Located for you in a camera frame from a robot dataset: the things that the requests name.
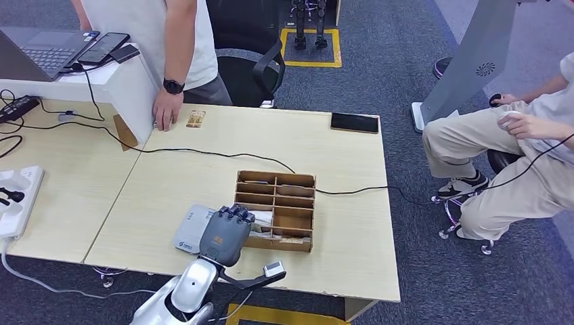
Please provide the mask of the seated person's left hand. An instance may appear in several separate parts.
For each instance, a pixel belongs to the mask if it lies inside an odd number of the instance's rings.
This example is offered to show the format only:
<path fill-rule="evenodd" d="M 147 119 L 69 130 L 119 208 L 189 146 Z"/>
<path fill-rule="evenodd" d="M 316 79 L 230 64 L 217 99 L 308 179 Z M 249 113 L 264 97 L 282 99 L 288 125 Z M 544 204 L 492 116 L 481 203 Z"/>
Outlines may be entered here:
<path fill-rule="evenodd" d="M 517 139 L 544 139 L 544 123 L 528 114 L 505 112 L 497 121 L 498 127 Z"/>

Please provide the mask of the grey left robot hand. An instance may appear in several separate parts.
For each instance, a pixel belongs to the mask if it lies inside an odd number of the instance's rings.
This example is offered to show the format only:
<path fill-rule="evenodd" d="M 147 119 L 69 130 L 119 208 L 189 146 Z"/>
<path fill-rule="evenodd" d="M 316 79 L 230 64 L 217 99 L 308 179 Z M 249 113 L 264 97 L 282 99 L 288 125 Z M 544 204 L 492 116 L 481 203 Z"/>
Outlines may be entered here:
<path fill-rule="evenodd" d="M 246 207 L 221 207 L 212 214 L 201 237 L 200 257 L 224 267 L 234 266 L 254 222 L 255 215 Z"/>

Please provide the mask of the standing person's left hand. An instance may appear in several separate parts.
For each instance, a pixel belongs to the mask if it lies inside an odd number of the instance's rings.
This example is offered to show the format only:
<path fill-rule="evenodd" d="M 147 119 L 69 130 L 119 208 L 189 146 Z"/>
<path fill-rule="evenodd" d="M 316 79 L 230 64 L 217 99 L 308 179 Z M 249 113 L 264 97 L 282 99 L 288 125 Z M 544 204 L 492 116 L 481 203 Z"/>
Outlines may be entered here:
<path fill-rule="evenodd" d="M 157 130 L 168 131 L 177 122 L 183 104 L 183 93 L 172 94 L 160 89 L 152 106 L 152 115 Z"/>

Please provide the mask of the seated person's right hand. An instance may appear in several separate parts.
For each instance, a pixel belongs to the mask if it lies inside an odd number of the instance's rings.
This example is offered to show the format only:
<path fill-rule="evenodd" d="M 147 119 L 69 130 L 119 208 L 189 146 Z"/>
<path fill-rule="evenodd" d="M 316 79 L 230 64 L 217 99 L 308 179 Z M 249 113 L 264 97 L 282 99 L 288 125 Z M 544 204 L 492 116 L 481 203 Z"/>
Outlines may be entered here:
<path fill-rule="evenodd" d="M 516 98 L 515 96 L 506 93 L 495 93 L 494 95 L 492 95 L 489 99 L 489 104 L 491 107 L 499 107 L 502 105 L 506 105 L 506 104 L 511 104 L 513 102 L 517 102 L 519 101 L 518 98 Z"/>

